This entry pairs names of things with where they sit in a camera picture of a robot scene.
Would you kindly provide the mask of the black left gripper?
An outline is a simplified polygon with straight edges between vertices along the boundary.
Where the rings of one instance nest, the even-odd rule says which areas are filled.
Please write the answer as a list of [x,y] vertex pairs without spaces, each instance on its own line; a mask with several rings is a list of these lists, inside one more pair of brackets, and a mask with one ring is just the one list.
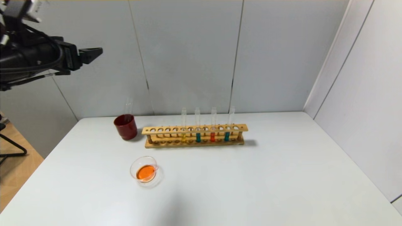
[[77,49],[72,43],[67,43],[63,39],[53,39],[54,42],[40,43],[34,46],[34,62],[37,65],[54,63],[58,58],[58,63],[47,66],[45,69],[62,69],[75,71],[83,64],[90,64],[103,54],[103,49],[86,48]]

